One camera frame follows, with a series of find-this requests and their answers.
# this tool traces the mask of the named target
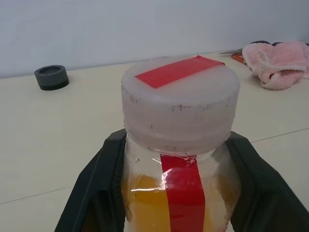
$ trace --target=red tape strip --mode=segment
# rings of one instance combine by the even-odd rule
[[[144,72],[135,77],[153,88],[159,88],[221,64],[224,63],[197,56]]]
[[[171,232],[203,232],[205,196],[197,158],[161,155]]]

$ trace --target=pink towel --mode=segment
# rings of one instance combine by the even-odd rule
[[[309,47],[302,42],[276,46],[252,43],[243,48],[242,54],[264,88],[286,89],[303,78],[309,78]]]

